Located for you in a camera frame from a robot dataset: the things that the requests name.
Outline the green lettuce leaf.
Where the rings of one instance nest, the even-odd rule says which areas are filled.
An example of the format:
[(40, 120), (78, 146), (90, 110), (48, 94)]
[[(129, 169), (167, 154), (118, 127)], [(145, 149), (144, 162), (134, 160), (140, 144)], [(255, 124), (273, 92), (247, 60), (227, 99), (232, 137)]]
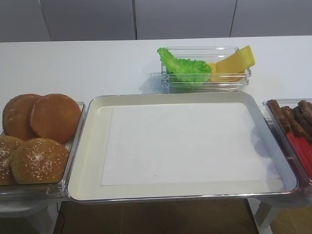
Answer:
[(211, 66), (201, 60), (176, 58), (167, 48), (157, 50), (160, 60), (170, 74), (171, 83), (203, 83), (209, 82)]

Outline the clear lettuce cheese container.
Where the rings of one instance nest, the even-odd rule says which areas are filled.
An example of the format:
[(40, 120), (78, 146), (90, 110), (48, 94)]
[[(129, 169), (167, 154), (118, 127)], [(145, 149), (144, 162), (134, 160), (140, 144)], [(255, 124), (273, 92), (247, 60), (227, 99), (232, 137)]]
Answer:
[(249, 84), (251, 71), (221, 73), (217, 63), (236, 54), (236, 46), (162, 47), (161, 82), (169, 93), (241, 91)]

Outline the white paper sheet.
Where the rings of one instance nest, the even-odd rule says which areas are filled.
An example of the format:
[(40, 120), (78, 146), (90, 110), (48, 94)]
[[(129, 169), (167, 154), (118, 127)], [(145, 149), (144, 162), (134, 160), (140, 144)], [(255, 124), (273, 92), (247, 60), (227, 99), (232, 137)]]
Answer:
[(242, 103), (113, 108), (103, 185), (276, 178)]

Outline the white metal tray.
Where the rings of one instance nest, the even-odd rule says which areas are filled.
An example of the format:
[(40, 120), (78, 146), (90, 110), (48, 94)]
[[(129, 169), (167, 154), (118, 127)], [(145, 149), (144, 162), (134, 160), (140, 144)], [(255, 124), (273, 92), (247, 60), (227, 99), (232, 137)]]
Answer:
[[(199, 103), (244, 104), (279, 178), (130, 185), (101, 183), (114, 107)], [(290, 194), (297, 185), (297, 178), (253, 97), (244, 92), (209, 92), (100, 96), (93, 99), (87, 111), (67, 189), (70, 198), (79, 202), (125, 202)]]

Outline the flat yellow cheese slice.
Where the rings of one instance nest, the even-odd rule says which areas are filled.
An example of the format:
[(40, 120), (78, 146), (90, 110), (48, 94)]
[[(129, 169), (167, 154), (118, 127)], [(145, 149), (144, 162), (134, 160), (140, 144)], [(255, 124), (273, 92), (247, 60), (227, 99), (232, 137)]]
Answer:
[(208, 63), (211, 67), (212, 74), (210, 75), (210, 82), (238, 82), (243, 79), (245, 71), (237, 74), (219, 74), (217, 73), (216, 63)]

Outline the upright yellow cheese slice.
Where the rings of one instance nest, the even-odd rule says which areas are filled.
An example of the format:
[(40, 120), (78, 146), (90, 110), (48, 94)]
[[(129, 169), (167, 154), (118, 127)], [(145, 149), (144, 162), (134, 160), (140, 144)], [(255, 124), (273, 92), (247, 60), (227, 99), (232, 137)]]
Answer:
[(255, 65), (255, 58), (251, 47), (245, 46), (231, 56), (216, 63), (219, 74), (238, 74)]

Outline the brown meat patty left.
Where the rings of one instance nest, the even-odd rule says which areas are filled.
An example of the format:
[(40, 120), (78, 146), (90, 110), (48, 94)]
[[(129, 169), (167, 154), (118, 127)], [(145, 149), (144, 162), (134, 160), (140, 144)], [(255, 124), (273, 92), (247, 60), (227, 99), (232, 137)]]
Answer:
[(281, 128), (283, 129), (283, 132), (287, 134), (288, 132), (291, 132), (291, 126), (288, 122), (288, 119), (284, 116), (282, 109), (280, 108), (278, 102), (276, 100), (269, 100), (268, 106), (271, 110), (271, 112), (274, 114), (275, 118), (278, 120)]

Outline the brown meat patty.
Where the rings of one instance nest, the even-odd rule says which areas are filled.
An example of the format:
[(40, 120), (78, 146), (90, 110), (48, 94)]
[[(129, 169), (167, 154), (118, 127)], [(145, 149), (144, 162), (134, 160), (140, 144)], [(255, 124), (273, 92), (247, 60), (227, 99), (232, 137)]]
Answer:
[(296, 137), (303, 137), (310, 145), (312, 144), (312, 137), (305, 131), (305, 129), (295, 120), (292, 110), (289, 106), (281, 108), (286, 116), (291, 129)]
[(298, 107), (306, 121), (312, 124), (312, 104), (306, 100), (302, 100), (298, 103)]
[(280, 108), (278, 102), (276, 100), (269, 100), (268, 106), (271, 110), (271, 112), (274, 114), (275, 118), (278, 120), (281, 128), (283, 129), (283, 132), (287, 134), (288, 132), (291, 132), (291, 126), (288, 122), (288, 119), (284, 116), (282, 109)]

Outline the clear bun container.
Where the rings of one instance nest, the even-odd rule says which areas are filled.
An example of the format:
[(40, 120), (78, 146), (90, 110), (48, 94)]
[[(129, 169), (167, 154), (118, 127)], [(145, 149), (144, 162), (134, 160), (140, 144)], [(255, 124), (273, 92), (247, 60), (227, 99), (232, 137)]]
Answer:
[(62, 179), (57, 183), (46, 184), (16, 184), (16, 185), (1, 185), (0, 198), (1, 200), (24, 200), (24, 199), (57, 199), (66, 198), (68, 196), (68, 184), (71, 175), (71, 170), (75, 161), (76, 151), (79, 145), (81, 132), (86, 120), (86, 105), (83, 102), (78, 102), (81, 109), (81, 116), (74, 137), (64, 146), (69, 151), (68, 160)]

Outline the sesame bun top right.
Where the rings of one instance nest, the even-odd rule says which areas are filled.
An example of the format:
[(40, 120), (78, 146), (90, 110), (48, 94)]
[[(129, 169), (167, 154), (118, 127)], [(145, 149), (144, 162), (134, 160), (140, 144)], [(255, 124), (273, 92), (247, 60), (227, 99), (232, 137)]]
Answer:
[(47, 138), (23, 142), (13, 153), (10, 167), (18, 184), (57, 183), (63, 178), (69, 151)]

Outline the sesame bun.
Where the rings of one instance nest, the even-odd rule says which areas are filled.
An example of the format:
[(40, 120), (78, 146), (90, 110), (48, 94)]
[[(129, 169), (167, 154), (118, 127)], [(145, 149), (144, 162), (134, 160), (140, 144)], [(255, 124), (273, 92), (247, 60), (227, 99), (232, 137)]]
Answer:
[(10, 168), (13, 153), (23, 143), (23, 140), (13, 136), (0, 137), (0, 184), (16, 184)]
[(63, 178), (69, 151), (47, 138), (23, 142), (13, 153), (10, 167), (18, 184), (57, 183)]

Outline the clear patty tomato container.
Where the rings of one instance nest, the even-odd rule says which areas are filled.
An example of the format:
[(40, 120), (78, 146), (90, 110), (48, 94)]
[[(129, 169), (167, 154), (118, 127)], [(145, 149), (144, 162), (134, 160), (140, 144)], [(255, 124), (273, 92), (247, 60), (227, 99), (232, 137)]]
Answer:
[[(280, 108), (284, 106), (289, 106), (292, 110), (292, 114), (295, 120), (305, 129), (305, 131), (312, 136), (312, 125), (309, 124), (303, 117), (301, 110), (298, 107), (298, 103), (303, 99), (275, 99)], [(263, 102), (266, 109), (266, 121), (269, 124), (274, 137), (276, 138), (282, 152), (289, 163), (294, 175), (297, 178), (298, 185), (296, 191), (303, 196), (312, 196), (312, 178), (307, 175), (300, 159), (295, 153), (293, 147), (291, 146), (286, 134), (283, 132), (278, 120), (275, 118), (274, 114), (271, 112), (268, 101)]]

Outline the brown meat patty middle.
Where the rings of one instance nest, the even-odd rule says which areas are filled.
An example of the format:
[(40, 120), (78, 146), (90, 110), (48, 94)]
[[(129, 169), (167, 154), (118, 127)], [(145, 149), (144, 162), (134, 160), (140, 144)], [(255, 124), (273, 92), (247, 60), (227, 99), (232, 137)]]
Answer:
[(312, 144), (312, 137), (305, 131), (305, 129), (295, 120), (292, 110), (289, 106), (281, 108), (286, 116), (291, 129), (296, 137), (303, 137), (310, 145)]

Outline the plain bun bottom rear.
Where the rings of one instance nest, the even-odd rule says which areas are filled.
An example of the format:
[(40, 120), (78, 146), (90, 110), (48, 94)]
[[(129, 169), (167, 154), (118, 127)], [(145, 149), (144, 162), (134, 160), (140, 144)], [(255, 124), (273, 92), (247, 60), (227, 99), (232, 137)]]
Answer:
[(7, 136), (17, 137), (23, 141), (36, 138), (29, 124), (29, 113), (34, 103), (42, 96), (23, 94), (12, 98), (2, 112), (2, 128)]

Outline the sesame bun top left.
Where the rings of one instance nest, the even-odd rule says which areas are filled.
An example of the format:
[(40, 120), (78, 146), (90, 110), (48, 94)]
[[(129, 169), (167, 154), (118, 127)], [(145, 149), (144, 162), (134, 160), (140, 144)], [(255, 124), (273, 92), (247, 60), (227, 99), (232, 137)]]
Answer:
[(23, 143), (23, 140), (13, 136), (0, 137), (0, 184), (16, 184), (10, 168), (13, 153)]

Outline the brown meat patty right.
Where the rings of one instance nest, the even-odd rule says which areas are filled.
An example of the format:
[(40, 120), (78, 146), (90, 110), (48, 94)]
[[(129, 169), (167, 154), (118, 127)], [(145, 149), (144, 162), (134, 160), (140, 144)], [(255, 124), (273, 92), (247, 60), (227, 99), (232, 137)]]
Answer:
[(312, 104), (306, 100), (302, 100), (298, 103), (298, 107), (306, 121), (312, 124)]

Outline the red tomato slice rear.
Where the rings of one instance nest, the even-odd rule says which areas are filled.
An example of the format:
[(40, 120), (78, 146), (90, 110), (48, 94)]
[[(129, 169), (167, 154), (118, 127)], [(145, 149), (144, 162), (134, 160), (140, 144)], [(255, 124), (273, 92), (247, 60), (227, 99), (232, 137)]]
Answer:
[(302, 151), (304, 152), (305, 156), (311, 160), (312, 159), (312, 146), (306, 141), (304, 137), (299, 138), (299, 143)]

